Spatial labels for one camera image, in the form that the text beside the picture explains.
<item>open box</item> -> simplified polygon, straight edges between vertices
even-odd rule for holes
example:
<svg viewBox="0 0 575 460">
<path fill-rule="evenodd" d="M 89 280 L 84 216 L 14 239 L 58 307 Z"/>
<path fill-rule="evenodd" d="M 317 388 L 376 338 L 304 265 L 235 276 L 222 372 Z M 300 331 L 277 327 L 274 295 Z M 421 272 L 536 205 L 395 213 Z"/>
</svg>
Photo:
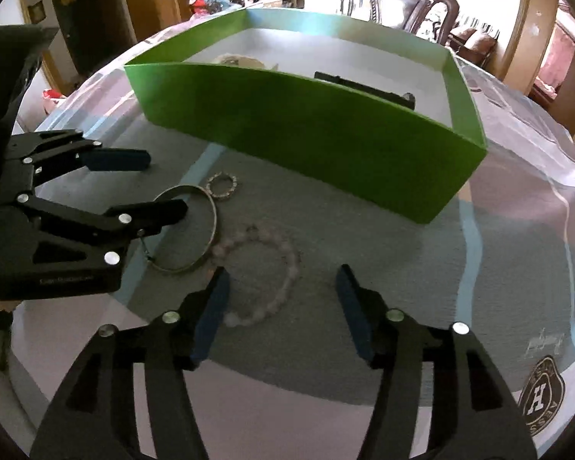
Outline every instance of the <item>open box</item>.
<svg viewBox="0 0 575 460">
<path fill-rule="evenodd" d="M 278 71 L 209 64 L 241 54 Z M 415 112 L 313 79 L 316 71 L 403 95 Z M 126 64 L 149 121 L 325 181 L 430 222 L 486 155 L 451 51 L 401 30 L 301 10 L 238 10 Z"/>
</svg>

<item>brown cushion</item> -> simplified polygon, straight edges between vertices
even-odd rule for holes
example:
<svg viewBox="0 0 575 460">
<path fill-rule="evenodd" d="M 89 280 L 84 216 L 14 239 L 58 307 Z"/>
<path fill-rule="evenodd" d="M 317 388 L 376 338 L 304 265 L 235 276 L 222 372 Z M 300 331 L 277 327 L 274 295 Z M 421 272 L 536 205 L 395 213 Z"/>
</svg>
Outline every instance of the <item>brown cushion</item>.
<svg viewBox="0 0 575 460">
<path fill-rule="evenodd" d="M 474 27 L 458 26 L 454 27 L 454 29 L 451 30 L 451 33 L 456 38 L 460 38 L 462 41 L 467 41 L 475 31 L 477 30 Z"/>
<path fill-rule="evenodd" d="M 469 50 L 481 53 L 483 55 L 487 54 L 492 47 L 496 44 L 496 39 L 492 38 L 488 33 L 483 31 L 476 31 L 467 40 L 464 45 Z"/>
</svg>

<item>silver screw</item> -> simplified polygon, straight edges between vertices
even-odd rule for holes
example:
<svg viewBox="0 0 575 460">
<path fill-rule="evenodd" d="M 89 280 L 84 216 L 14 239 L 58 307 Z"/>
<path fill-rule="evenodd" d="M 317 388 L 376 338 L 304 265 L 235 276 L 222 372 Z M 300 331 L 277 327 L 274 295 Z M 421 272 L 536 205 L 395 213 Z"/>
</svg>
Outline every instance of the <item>silver screw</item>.
<svg viewBox="0 0 575 460">
<path fill-rule="evenodd" d="M 104 262 L 110 265 L 118 264 L 120 259 L 120 255 L 114 251 L 109 251 L 104 255 Z"/>
<path fill-rule="evenodd" d="M 162 315 L 164 323 L 177 323 L 181 319 L 181 315 L 177 312 L 166 312 Z"/>
<path fill-rule="evenodd" d="M 462 323 L 461 321 L 457 321 L 456 323 L 454 323 L 451 328 L 454 330 L 455 333 L 460 334 L 460 335 L 467 335 L 470 332 L 470 328 L 468 328 L 468 325 L 465 323 Z"/>
<path fill-rule="evenodd" d="M 403 312 L 400 311 L 400 310 L 396 310 L 396 309 L 394 309 L 394 310 L 389 310 L 389 311 L 386 313 L 386 318 L 387 318 L 389 321 L 394 321 L 394 322 L 403 321 L 403 319 L 405 319 L 405 313 L 403 313 Z"/>
<path fill-rule="evenodd" d="M 117 332 L 117 327 L 115 325 L 103 325 L 98 329 L 98 335 L 101 337 L 111 337 L 115 332 Z"/>
</svg>

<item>logo patch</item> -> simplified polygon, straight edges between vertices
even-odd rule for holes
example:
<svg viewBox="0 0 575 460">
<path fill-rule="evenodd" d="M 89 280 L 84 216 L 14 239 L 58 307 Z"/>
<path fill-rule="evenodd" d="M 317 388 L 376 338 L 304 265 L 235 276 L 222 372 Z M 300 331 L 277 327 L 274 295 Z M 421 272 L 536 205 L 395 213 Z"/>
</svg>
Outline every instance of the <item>logo patch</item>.
<svg viewBox="0 0 575 460">
<path fill-rule="evenodd" d="M 546 356 L 532 370 L 519 397 L 519 408 L 532 436 L 541 432 L 558 413 L 564 389 L 554 358 Z"/>
</svg>

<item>ring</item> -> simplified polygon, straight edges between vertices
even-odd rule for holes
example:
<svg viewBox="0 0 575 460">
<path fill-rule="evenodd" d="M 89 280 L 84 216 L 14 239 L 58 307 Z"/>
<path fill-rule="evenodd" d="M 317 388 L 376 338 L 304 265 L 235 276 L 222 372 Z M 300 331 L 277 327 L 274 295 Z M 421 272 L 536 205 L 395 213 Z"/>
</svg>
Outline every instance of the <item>ring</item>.
<svg viewBox="0 0 575 460">
<path fill-rule="evenodd" d="M 199 265 L 199 263 L 201 263 L 207 257 L 209 251 L 211 250 L 211 246 L 215 241 L 215 235 L 217 234 L 217 221 L 218 221 L 217 208 L 215 207 L 215 201 L 213 200 L 213 196 L 209 192 L 204 190 L 203 187 L 199 187 L 198 185 L 178 185 L 176 187 L 169 188 L 168 190 L 164 190 L 164 192 L 159 194 L 154 199 L 154 202 L 158 200 L 164 201 L 174 199 L 175 197 L 182 196 L 183 194 L 190 194 L 192 191 L 196 191 L 198 193 L 203 194 L 209 200 L 209 202 L 211 202 L 211 209 L 213 210 L 213 230 L 211 231 L 211 238 L 209 239 L 209 242 L 207 242 L 207 245 L 205 246 L 205 249 L 202 252 L 202 254 L 196 260 L 192 261 L 189 264 L 186 264 L 185 266 L 181 266 L 178 268 L 164 268 L 163 266 L 160 266 L 158 265 L 158 263 L 156 263 L 156 259 L 151 255 L 149 249 L 147 248 L 147 244 L 145 243 L 143 238 L 140 237 L 140 241 L 143 245 L 143 251 L 145 253 L 147 261 L 151 263 L 151 265 L 156 270 L 159 270 L 163 273 L 172 273 L 172 274 L 184 273 L 185 271 L 189 271 L 192 270 L 193 268 L 196 268 Z"/>
<path fill-rule="evenodd" d="M 230 188 L 228 188 L 227 191 L 225 191 L 223 194 L 215 194 L 212 190 L 211 190 L 211 184 L 216 180 L 216 179 L 228 179 L 232 182 L 232 186 Z M 222 199 L 227 199 L 228 197 L 230 197 L 233 193 L 234 190 L 237 189 L 237 184 L 238 184 L 238 180 L 236 178 L 236 176 L 232 176 L 229 175 L 228 173 L 224 173 L 223 171 L 220 171 L 219 173 L 216 173 L 215 175 L 211 176 L 211 178 L 209 178 L 207 180 L 207 192 L 209 192 L 210 196 L 214 199 L 217 200 L 222 200 Z"/>
<path fill-rule="evenodd" d="M 213 247 L 213 258 L 223 260 L 231 252 L 246 242 L 261 242 L 276 248 L 286 259 L 286 277 L 281 287 L 277 290 L 272 301 L 264 306 L 258 306 L 252 310 L 250 316 L 242 318 L 237 312 L 230 311 L 224 315 L 224 325 L 230 328 L 249 327 L 261 322 L 270 315 L 276 314 L 287 302 L 288 295 L 300 275 L 299 256 L 292 244 L 284 237 L 271 232 L 256 224 L 249 225 L 245 230 L 237 232 L 233 238 L 225 238 Z"/>
</svg>

